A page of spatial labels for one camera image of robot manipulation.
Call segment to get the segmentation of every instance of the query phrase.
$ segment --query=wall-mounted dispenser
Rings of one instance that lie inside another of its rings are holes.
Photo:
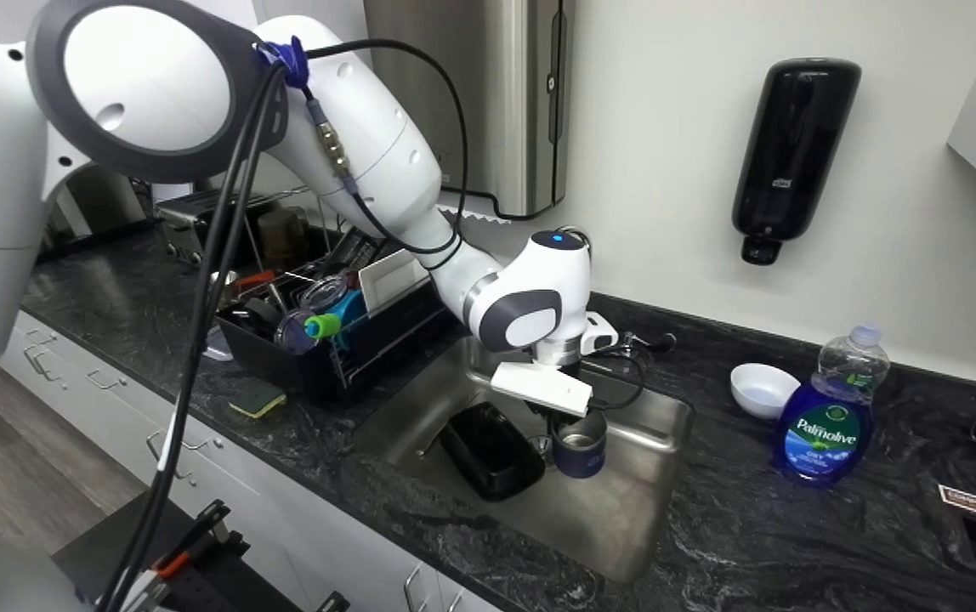
[[[851,62],[767,70],[732,216],[743,236],[743,262],[772,266],[781,243],[814,220],[857,83],[861,70]]]

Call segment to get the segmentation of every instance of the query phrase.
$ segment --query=robotic arm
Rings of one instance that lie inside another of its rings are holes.
[[[507,364],[499,390],[584,414],[588,390],[556,366],[616,344],[616,329],[584,312],[588,240],[542,233],[511,266],[451,240],[434,207],[442,170],[399,98],[358,56],[310,62],[291,56],[296,41],[340,43],[310,17],[244,33],[187,3],[53,0],[32,38],[32,85],[86,156],[149,182],[194,182],[225,168],[264,58],[288,58],[288,83],[310,97],[282,91],[267,152],[358,233],[412,244],[442,302],[489,351],[535,346],[538,366]]]
[[[50,192],[87,160],[162,183],[220,173],[248,115],[244,102],[264,76],[258,41],[291,38],[307,49],[338,43],[307,17],[248,33],[179,0],[53,0],[28,49],[0,43],[0,353]],[[451,229],[434,212],[437,165],[373,73],[353,56],[317,58],[310,91],[324,115],[300,91],[282,91],[262,142],[363,236],[377,240],[384,229],[403,244],[445,244]],[[487,346],[535,346],[538,364],[499,366],[499,390],[584,414],[588,389],[556,366],[616,344],[616,329],[584,312],[584,236],[535,236],[511,266],[466,243],[417,258],[442,302]],[[0,586],[0,608],[76,608],[50,564],[4,544]]]

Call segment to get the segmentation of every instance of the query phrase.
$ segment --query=dish soap bottle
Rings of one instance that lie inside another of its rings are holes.
[[[886,378],[882,329],[857,326],[831,342],[810,385],[790,399],[779,424],[779,464],[802,483],[838,483],[857,465],[870,436],[870,400]]]

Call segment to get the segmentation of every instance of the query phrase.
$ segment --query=sink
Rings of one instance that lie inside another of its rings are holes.
[[[538,449],[544,449],[542,438],[548,433],[544,417],[522,400],[487,389],[492,366],[495,359],[487,359],[472,342],[451,344],[363,421],[353,436],[353,449],[429,488],[442,488],[448,496],[472,504],[487,517],[612,583],[640,575],[655,540],[654,531],[662,517],[662,496],[691,408],[655,390],[640,390],[626,408],[606,408],[631,399],[637,381],[620,376],[620,364],[588,360],[581,364],[581,381],[596,389],[590,408],[601,408],[609,417],[601,474],[571,479],[548,465],[522,492],[487,504],[437,445],[445,421],[463,408],[492,400]]]

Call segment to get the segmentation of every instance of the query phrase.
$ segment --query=bottle cap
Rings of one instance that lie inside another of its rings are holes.
[[[310,329],[307,329],[301,319],[285,318],[285,319],[279,323],[279,329],[276,329],[276,344],[279,344],[285,353],[300,359],[300,353],[310,353],[310,351],[317,346],[317,337],[310,337]]]
[[[338,312],[317,312],[307,319],[307,332],[321,344],[342,332],[342,319]]]
[[[882,346],[882,329],[877,326],[852,326],[851,342],[861,346]]]

